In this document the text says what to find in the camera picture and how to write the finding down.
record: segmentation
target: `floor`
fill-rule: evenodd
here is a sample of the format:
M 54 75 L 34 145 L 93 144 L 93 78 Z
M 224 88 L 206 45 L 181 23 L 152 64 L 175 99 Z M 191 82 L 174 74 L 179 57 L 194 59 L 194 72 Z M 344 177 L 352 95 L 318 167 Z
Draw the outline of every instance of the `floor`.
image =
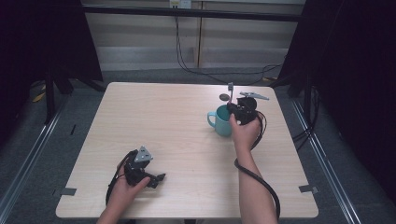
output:
M 246 73 L 253 70 L 261 71 L 262 68 L 218 68 L 205 71 L 227 74 L 232 71 Z M 274 69 L 265 73 L 264 77 L 276 77 L 278 72 L 279 68 Z M 259 80 L 254 85 L 269 84 L 267 79 L 262 80 L 261 74 L 210 77 L 192 74 L 182 69 L 105 71 L 103 75 L 105 82 L 100 84 L 104 86 L 112 81 L 223 85 L 230 81 L 235 84 L 245 84 Z M 102 92 L 94 91 L 77 80 L 71 81 L 75 87 L 71 95 L 56 94 L 60 113 L 51 128 L 43 125 L 46 117 L 45 98 L 38 103 L 31 101 L 40 91 L 41 86 L 32 88 L 31 99 L 21 111 L 14 134 L 2 146 L 0 208 L 3 211 L 0 214 L 0 223 L 95 222 L 88 219 L 61 219 L 55 215 L 59 197 L 54 196 L 53 192 L 65 186 L 103 97 Z M 296 112 L 303 96 L 290 99 L 287 89 L 288 86 L 276 88 L 276 96 L 290 129 L 290 135 L 296 136 L 303 130 Z M 44 139 L 41 146 L 35 148 L 35 141 L 43 130 L 48 132 L 49 136 Z M 315 149 L 311 144 L 313 142 L 307 141 L 299 150 L 299 157 L 308 182 L 318 190 L 314 197 L 319 215 L 313 219 L 281 219 L 280 223 L 396 223 L 394 204 L 339 136 L 331 115 L 326 112 L 325 105 L 320 105 L 315 135 L 322 149 Z M 296 142 L 296 148 L 302 142 Z M 31 151 L 34 148 L 35 155 L 32 155 Z M 324 160 L 320 159 L 320 153 L 325 156 Z M 29 171 L 21 170 L 22 167 L 26 167 L 24 163 L 26 158 L 34 158 L 34 162 L 28 166 L 31 168 Z M 336 181 L 334 176 L 331 179 L 329 172 L 324 169 L 325 163 L 330 164 Z M 341 187 L 343 192 L 337 193 L 334 186 Z

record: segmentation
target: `aluminum rail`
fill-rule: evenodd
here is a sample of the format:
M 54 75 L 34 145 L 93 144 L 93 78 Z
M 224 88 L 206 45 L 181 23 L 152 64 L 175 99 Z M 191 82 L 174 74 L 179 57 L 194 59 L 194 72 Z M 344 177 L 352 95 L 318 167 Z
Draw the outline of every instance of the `aluminum rail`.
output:
M 205 9 L 185 9 L 167 7 L 114 7 L 105 5 L 82 4 L 81 6 L 68 5 L 35 5 L 40 10 L 61 10 L 68 12 L 125 14 L 125 15 L 147 15 L 147 16 L 177 16 L 195 18 L 218 18 L 251 21 L 290 21 L 298 22 L 302 19 L 300 15 L 272 14 L 256 12 L 237 12 Z
M 307 123 L 304 119 L 304 111 L 300 103 L 293 100 L 294 110 L 297 113 L 298 119 L 300 120 L 303 128 L 306 130 L 308 128 Z M 311 143 L 312 148 L 317 156 L 318 162 L 323 170 L 323 173 L 326 175 L 327 180 L 329 181 L 330 187 L 334 193 L 334 196 L 343 211 L 346 220 L 349 224 L 361 224 L 361 220 L 359 215 L 355 209 L 354 204 L 350 201 L 347 192 L 342 186 L 340 180 L 338 179 L 337 174 L 332 168 L 332 164 L 330 163 L 323 147 L 321 146 L 317 136 L 314 133 L 311 133 L 309 137 L 309 141 Z
M 37 137 L 37 140 L 35 140 L 35 144 L 33 145 L 32 149 L 30 150 L 29 155 L 27 156 L 26 160 L 24 161 L 24 163 L 21 166 L 18 173 L 15 175 L 15 177 L 14 177 L 12 183 L 10 184 L 10 186 L 8 187 L 7 191 L 1 198 L 1 201 L 0 201 L 0 224 L 6 223 L 6 220 L 9 216 L 9 214 L 11 213 L 11 210 L 12 210 L 15 202 L 18 200 L 18 197 L 20 196 L 30 173 L 32 173 L 32 170 L 35 167 L 35 164 L 36 164 L 38 158 L 40 157 L 40 154 L 41 154 L 44 146 L 47 144 L 48 140 L 50 139 L 52 131 L 55 128 L 55 126 L 59 120 L 61 112 L 64 110 L 67 100 L 68 100 L 67 97 L 64 97 L 62 99 L 57 113 L 55 113 L 52 120 L 48 124 L 46 124 L 44 126 L 44 128 L 41 130 L 41 133 Z

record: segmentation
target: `wall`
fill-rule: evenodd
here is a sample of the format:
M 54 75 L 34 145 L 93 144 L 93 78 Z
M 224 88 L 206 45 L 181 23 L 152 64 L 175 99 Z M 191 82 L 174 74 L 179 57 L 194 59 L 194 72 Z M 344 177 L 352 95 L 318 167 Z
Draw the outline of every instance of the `wall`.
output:
M 169 1 L 164 0 L 82 3 L 169 7 Z M 300 14 L 303 6 L 301 0 L 192 2 L 192 8 L 280 14 Z M 92 13 L 86 17 L 102 70 L 179 67 L 175 18 Z M 178 26 L 181 53 L 188 67 L 261 67 L 283 62 L 296 23 L 178 18 Z

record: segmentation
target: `table surface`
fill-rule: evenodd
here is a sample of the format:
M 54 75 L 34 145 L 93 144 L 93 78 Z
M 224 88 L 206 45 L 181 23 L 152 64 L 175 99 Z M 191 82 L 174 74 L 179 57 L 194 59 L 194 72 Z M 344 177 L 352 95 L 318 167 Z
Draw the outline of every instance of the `table surface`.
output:
M 252 154 L 264 179 L 276 191 L 281 217 L 315 217 L 318 208 L 273 89 L 234 87 L 267 96 L 257 109 L 267 129 Z M 145 188 L 124 213 L 135 218 L 240 217 L 238 170 L 231 137 L 209 126 L 206 114 L 223 105 L 227 86 L 111 83 L 108 85 L 67 188 L 58 217 L 99 217 L 105 209 L 107 185 L 123 157 L 145 146 L 154 160 L 146 172 L 166 178 L 156 189 Z

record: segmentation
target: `mug handle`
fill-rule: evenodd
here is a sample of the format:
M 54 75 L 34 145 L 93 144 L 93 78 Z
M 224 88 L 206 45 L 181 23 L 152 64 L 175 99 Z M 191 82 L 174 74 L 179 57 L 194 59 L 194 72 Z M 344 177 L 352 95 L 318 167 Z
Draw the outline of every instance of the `mug handle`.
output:
M 216 117 L 216 112 L 208 112 L 207 113 L 207 122 L 209 123 L 210 126 L 215 127 L 216 124 L 210 120 L 210 117 Z

